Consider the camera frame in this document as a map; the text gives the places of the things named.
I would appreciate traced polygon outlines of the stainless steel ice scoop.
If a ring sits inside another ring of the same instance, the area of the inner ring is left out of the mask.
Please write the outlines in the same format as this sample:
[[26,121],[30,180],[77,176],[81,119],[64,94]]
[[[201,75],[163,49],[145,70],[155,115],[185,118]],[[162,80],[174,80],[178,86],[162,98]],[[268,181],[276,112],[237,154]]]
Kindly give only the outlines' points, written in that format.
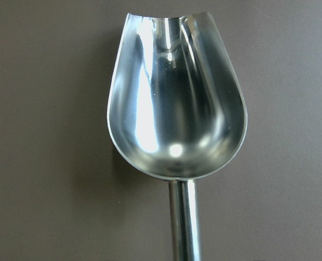
[[108,130],[130,165],[168,182],[175,260],[201,260],[195,182],[232,161],[247,121],[241,87],[210,13],[127,14]]

